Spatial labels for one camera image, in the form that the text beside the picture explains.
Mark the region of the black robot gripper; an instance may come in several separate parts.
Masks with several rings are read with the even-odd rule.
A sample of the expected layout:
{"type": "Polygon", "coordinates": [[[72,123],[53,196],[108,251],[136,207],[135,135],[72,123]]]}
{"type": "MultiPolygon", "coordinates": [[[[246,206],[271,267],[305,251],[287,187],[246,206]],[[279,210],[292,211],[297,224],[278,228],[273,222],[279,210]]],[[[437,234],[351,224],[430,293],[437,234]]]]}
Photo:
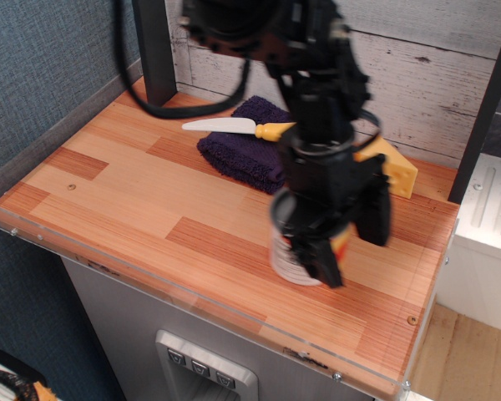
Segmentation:
{"type": "MultiPolygon", "coordinates": [[[[387,244],[391,201],[388,177],[382,170],[385,155],[356,161],[357,148],[351,145],[313,145],[301,140],[281,140],[278,150],[292,194],[333,210],[356,226],[362,240],[376,246],[387,244]]],[[[330,288],[343,285],[340,266],[345,234],[293,236],[291,249],[311,278],[330,288]]]]}

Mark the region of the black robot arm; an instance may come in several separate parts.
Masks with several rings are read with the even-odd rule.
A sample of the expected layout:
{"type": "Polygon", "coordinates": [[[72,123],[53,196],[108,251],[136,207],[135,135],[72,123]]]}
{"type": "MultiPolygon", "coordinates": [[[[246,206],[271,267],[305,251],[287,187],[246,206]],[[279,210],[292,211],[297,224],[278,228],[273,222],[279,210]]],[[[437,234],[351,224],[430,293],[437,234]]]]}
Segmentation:
{"type": "Polygon", "coordinates": [[[277,145],[286,179],[271,204],[272,247],[331,288],[355,227],[383,246],[390,233],[386,157],[355,158],[352,124],[364,109],[367,76],[333,1],[186,1],[181,25],[214,53],[262,62],[294,124],[277,145]]]}

